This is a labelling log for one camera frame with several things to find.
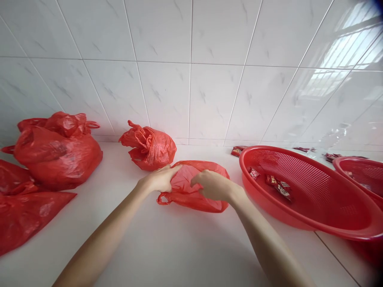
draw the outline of white countertop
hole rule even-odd
[[[73,190],[78,196],[26,244],[0,257],[1,286],[51,286],[84,241],[147,174],[130,160],[128,148],[118,143],[100,146],[104,159],[89,180]],[[238,158],[230,155],[230,147],[177,148],[174,162],[216,162],[242,185]],[[160,206],[157,196],[152,193],[141,206],[96,286],[268,286],[230,206],[221,214],[205,213],[175,203]],[[343,240],[295,229],[263,214],[317,286],[365,286],[373,275]]]

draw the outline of forearm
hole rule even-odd
[[[262,269],[274,286],[315,286],[282,238],[246,196],[234,198],[231,204]]]
[[[120,244],[129,223],[146,197],[145,187],[136,186],[132,192],[93,232],[72,257],[54,287],[92,286],[109,263]]]

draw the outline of left hand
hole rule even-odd
[[[137,183],[137,186],[142,187],[148,193],[152,191],[172,191],[172,185],[170,184],[170,181],[181,168],[182,165],[177,165],[173,168],[170,168],[170,165],[167,165],[140,179]]]

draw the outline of tiled wall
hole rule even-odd
[[[289,147],[347,122],[343,148],[383,151],[372,2],[2,0],[0,15],[2,145],[63,110],[100,141],[130,119],[178,144]]]

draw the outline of candy wrapper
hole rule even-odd
[[[275,187],[275,189],[281,194],[283,195],[288,201],[292,202],[292,196],[290,195],[290,193],[288,191],[286,191],[286,189],[284,189],[282,187],[282,185],[278,185],[277,187]]]
[[[326,153],[326,154],[324,155],[324,157],[326,158],[326,161],[331,162],[331,163],[332,163],[332,161],[333,161],[334,159],[336,159],[337,157],[342,157],[342,156],[344,156],[344,155],[336,154],[336,153],[334,153],[334,154],[332,154],[332,153]],[[368,159],[368,157],[361,157],[361,156],[358,156],[358,155],[351,155],[351,157],[358,157],[358,158]]]
[[[251,177],[256,180],[258,176],[260,176],[261,174],[259,172],[257,172],[255,169],[253,169],[252,167],[248,168],[247,171],[250,173]]]
[[[333,161],[334,159],[336,159],[337,157],[342,157],[342,155],[341,155],[341,154],[336,154],[336,153],[334,153],[334,154],[332,154],[332,153],[326,153],[326,154],[324,155],[324,157],[326,158],[326,161],[332,163],[332,161]]]
[[[291,187],[290,185],[288,185],[287,183],[285,183],[284,181],[279,181],[278,182],[280,185],[282,185],[283,189],[287,192],[291,191]]]
[[[344,171],[345,174],[347,174],[350,178],[352,178],[352,172],[350,171]]]
[[[248,146],[246,145],[238,145],[238,146],[235,146],[233,147],[233,150],[231,151],[231,154],[233,156],[236,156],[236,157],[239,157],[239,155],[241,154],[241,152],[247,148]]]
[[[266,175],[266,183],[273,186],[290,203],[293,202],[293,197],[290,194],[291,187],[286,182],[277,180],[273,175]]]
[[[275,187],[278,186],[278,181],[273,175],[266,175],[266,183]]]
[[[297,149],[297,150],[304,151],[304,152],[309,151],[309,148],[305,148],[305,147],[293,147],[293,149]]]
[[[367,188],[369,191],[371,191],[371,186],[369,186],[368,184],[360,183],[360,185]]]

